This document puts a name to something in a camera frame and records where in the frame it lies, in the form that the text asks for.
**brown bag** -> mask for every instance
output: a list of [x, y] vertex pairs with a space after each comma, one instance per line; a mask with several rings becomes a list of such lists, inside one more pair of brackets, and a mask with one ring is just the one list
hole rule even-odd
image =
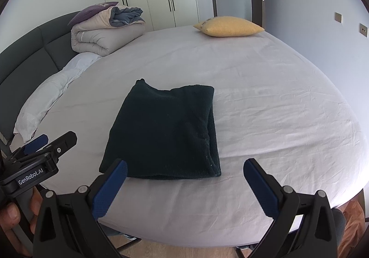
[[365, 232], [365, 216], [358, 201], [349, 201], [343, 211], [346, 219], [344, 236], [338, 246], [338, 258], [346, 258]]

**yellow pillow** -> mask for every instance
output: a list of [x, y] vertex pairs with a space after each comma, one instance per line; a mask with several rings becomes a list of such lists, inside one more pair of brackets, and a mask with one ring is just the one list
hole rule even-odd
[[250, 36], [264, 31], [264, 28], [236, 17], [215, 17], [193, 25], [193, 27], [215, 37]]

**headboard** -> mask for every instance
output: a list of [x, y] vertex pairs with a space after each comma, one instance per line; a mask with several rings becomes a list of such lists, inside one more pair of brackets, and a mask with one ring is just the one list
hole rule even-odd
[[13, 129], [29, 96], [78, 53], [71, 48], [73, 12], [44, 23], [0, 53], [0, 145], [10, 154]]

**folded comforter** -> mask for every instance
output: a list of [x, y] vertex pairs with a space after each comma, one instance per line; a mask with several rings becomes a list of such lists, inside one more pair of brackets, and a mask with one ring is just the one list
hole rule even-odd
[[220, 176], [213, 94], [211, 86], [157, 90], [138, 80], [110, 130], [99, 171], [120, 158], [127, 162], [129, 177]]
[[78, 53], [109, 55], [145, 32], [141, 14], [142, 10], [137, 7], [109, 7], [73, 26], [71, 47]]

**wooden floor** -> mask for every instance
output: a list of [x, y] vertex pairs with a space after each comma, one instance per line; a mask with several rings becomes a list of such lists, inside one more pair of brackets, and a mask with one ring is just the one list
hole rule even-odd
[[[122, 235], [109, 238], [116, 248], [129, 242]], [[243, 253], [245, 257], [248, 257], [251, 251], [243, 250]], [[145, 240], [121, 254], [130, 258], [237, 258], [235, 248], [184, 248]]]

